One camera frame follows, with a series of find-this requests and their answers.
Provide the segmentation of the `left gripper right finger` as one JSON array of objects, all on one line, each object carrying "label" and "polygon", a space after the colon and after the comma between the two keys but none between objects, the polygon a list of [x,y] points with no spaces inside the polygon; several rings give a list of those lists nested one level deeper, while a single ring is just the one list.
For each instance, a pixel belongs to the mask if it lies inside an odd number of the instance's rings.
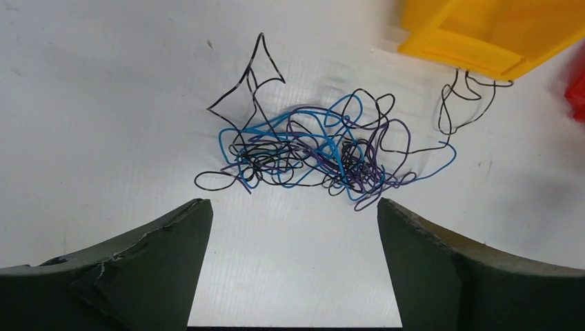
[{"label": "left gripper right finger", "polygon": [[503,252],[390,199],[379,235],[405,330],[583,330],[584,271]]}]

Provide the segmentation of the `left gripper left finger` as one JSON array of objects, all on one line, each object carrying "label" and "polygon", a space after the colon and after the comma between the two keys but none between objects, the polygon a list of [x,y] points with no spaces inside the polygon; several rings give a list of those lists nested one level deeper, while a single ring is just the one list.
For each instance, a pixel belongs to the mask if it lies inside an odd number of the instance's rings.
[{"label": "left gripper left finger", "polygon": [[40,265],[1,269],[2,330],[185,330],[212,228],[193,199]]}]

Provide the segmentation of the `red plastic bin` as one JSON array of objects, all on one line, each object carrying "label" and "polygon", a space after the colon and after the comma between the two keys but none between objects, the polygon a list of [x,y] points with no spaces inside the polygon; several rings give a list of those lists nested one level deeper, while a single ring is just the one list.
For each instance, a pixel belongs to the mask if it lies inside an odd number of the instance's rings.
[{"label": "red plastic bin", "polygon": [[584,70],[571,77],[564,97],[571,106],[572,118],[584,123]]}]

